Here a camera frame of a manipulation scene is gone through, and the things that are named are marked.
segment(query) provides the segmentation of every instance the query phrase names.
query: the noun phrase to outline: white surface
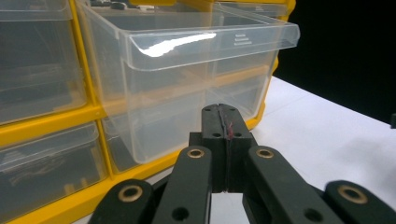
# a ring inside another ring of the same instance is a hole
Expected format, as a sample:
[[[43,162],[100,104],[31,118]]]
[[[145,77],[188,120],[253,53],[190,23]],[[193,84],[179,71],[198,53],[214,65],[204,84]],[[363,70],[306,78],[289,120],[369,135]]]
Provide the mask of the white surface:
[[[277,149],[319,189],[344,179],[396,209],[396,130],[275,77],[266,105],[252,130],[259,145]],[[242,195],[213,194],[211,223],[248,223]]]

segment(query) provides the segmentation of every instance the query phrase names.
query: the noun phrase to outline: plastic storage drawer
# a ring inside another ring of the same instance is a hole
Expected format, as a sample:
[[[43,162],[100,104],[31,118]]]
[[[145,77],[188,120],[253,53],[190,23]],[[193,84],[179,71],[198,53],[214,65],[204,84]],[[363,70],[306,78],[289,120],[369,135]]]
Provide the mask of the plastic storage drawer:
[[[123,114],[120,137],[139,163],[185,147],[206,105],[256,118],[278,50],[300,35],[295,24],[204,1],[115,10],[80,0],[78,17],[101,102],[116,129]]]
[[[118,120],[124,121],[125,118],[115,118],[116,122]],[[116,168],[116,172],[120,173],[138,165],[138,163],[134,160],[131,151],[128,150],[127,146],[125,146],[125,144],[123,143],[119,131],[117,131],[117,129],[111,123],[110,119],[102,119],[102,123],[104,126],[107,148],[110,152],[111,161],[113,163],[113,166]],[[128,126],[126,124],[120,126],[120,131],[128,132]]]
[[[0,124],[86,102],[67,0],[0,2]]]
[[[105,175],[93,122],[1,147],[0,222],[84,189]]]

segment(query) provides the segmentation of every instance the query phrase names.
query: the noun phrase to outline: yellow frame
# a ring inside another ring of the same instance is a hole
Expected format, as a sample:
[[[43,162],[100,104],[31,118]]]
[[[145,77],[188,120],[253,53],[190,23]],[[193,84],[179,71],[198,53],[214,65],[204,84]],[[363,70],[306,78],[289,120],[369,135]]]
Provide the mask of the yellow frame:
[[[294,9],[295,0],[236,0],[236,2],[276,3],[286,4],[290,11]],[[84,49],[80,26],[77,19],[75,0],[69,0],[73,14],[72,29],[75,38],[78,57],[84,73],[85,89],[87,93],[87,104],[81,108],[69,110],[62,113],[47,115],[35,119],[27,119],[0,126],[0,147],[20,142],[26,139],[38,137],[43,134],[57,132],[66,128],[77,126],[90,121],[95,121],[98,126],[102,153],[106,163],[108,176],[103,181],[72,193],[56,202],[47,204],[35,211],[17,217],[9,223],[71,223],[90,214],[104,195],[117,183],[129,179],[145,179],[175,164],[179,151],[171,153],[156,161],[138,165],[126,172],[118,174],[113,171],[101,119],[106,116],[102,106],[99,104],[94,93],[90,70]],[[277,58],[273,71],[277,68]],[[256,118],[247,121],[247,127],[251,130],[262,120],[265,108],[264,97]]]

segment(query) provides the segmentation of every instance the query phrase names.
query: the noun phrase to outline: metal screw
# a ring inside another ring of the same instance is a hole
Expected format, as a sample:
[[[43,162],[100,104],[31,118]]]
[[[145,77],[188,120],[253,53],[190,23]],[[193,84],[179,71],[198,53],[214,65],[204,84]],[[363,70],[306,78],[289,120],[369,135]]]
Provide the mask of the metal screw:
[[[201,149],[192,149],[190,150],[187,155],[191,158],[198,159],[205,155],[205,153]]]
[[[262,149],[262,148],[260,148],[260,149],[258,149],[258,150],[256,151],[256,154],[257,154],[259,157],[262,157],[262,158],[265,158],[265,159],[271,159],[271,158],[274,157],[274,152],[272,152],[272,151],[269,150],[269,149]]]
[[[342,185],[338,188],[338,193],[343,196],[343,198],[347,199],[353,203],[367,203],[368,199],[366,195],[363,194],[359,189]]]
[[[143,190],[137,185],[125,186],[119,192],[119,199],[124,203],[131,203],[142,196]]]

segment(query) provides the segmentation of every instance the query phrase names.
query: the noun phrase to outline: black background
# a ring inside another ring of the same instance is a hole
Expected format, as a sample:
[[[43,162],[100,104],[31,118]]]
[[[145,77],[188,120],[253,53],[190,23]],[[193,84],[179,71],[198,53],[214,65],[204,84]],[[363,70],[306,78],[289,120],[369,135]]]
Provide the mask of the black background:
[[[289,21],[301,38],[279,52],[274,76],[389,123],[396,113],[395,14],[386,2],[297,1]]]

